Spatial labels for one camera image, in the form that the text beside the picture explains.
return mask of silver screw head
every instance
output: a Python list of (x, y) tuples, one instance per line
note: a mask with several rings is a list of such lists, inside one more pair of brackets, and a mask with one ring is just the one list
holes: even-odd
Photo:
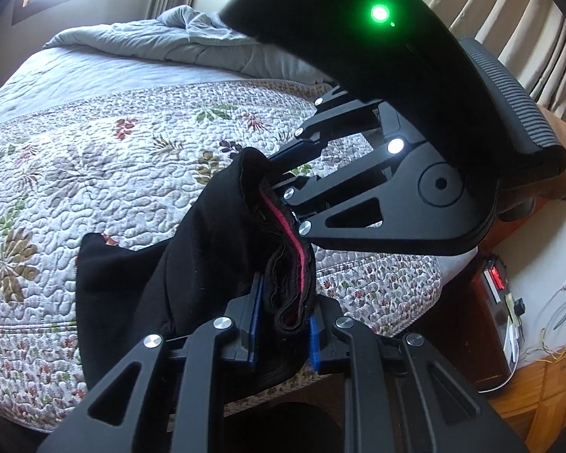
[(224, 330), (225, 328), (229, 328), (231, 325), (233, 325), (233, 320), (231, 320), (227, 316), (219, 316), (217, 319), (214, 320), (214, 327), (219, 330)]
[(310, 231), (311, 228), (312, 228), (311, 222), (309, 222), (308, 220), (306, 220), (305, 222), (302, 222), (300, 224), (300, 229), (299, 229), (300, 235), (302, 237), (308, 235), (308, 232)]
[(423, 335), (417, 334), (415, 332), (411, 332), (410, 334), (407, 334), (405, 339), (407, 341), (407, 344), (412, 345), (413, 347), (419, 347), (420, 345), (423, 345), (424, 342), (426, 341)]
[(163, 337), (161, 337), (161, 335), (159, 334), (149, 334), (142, 341), (145, 347), (148, 347), (149, 349), (153, 349), (154, 347), (161, 345), (162, 342), (163, 342)]
[(335, 326), (338, 328), (352, 328), (354, 326), (354, 319), (349, 316), (341, 316), (335, 321)]

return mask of green led light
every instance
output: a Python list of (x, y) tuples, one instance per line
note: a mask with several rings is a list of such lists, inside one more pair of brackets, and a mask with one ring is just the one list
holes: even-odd
[(386, 5), (375, 5), (371, 9), (371, 18), (377, 23), (385, 22), (390, 18), (390, 10)]

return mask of red stripe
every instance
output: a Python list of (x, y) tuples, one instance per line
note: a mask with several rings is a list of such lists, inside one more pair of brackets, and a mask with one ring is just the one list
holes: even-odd
[(293, 246), (296, 248), (296, 251), (297, 251), (297, 253), (300, 257), (300, 293), (303, 293), (304, 292), (304, 266), (306, 264), (306, 256), (304, 254), (304, 250), (302, 249), (302, 244), (297, 239), (294, 229), (287, 222), (285, 215), (280, 210), (278, 210), (278, 208), (273, 204), (273, 202), (268, 198), (268, 196), (266, 196), (266, 194), (264, 194), (262, 191), (260, 191), (260, 195), (262, 196), (262, 199), (264, 200), (266, 205), (269, 207), (270, 211), (273, 212), (273, 214), (275, 215), (275, 217), (277, 218), (277, 220), (279, 221), (279, 223), (283, 227), (283, 231), (289, 237), (289, 239), (291, 240), (291, 243), (293, 243)]

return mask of quilted bedspread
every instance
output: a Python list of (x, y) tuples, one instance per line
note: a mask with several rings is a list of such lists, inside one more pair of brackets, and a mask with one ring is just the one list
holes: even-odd
[[(75, 322), (83, 235), (99, 232), (106, 243), (130, 249), (171, 237), (201, 189), (243, 146), (277, 151), (325, 90), (277, 80), (157, 87), (0, 124), (2, 416), (51, 431), (87, 391)], [(370, 150), (361, 135), (345, 138), (297, 172), (325, 176)], [(438, 299), (435, 257), (322, 249), (316, 257), (318, 291), (375, 332), (402, 330)], [(313, 379), (303, 369), (228, 412)]]

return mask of ribbed black cover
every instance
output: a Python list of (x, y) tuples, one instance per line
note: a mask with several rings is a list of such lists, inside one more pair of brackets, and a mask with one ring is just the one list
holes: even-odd
[(531, 140), (540, 148), (559, 145), (543, 113), (507, 68), (475, 39), (465, 38), (459, 44), (501, 91)]

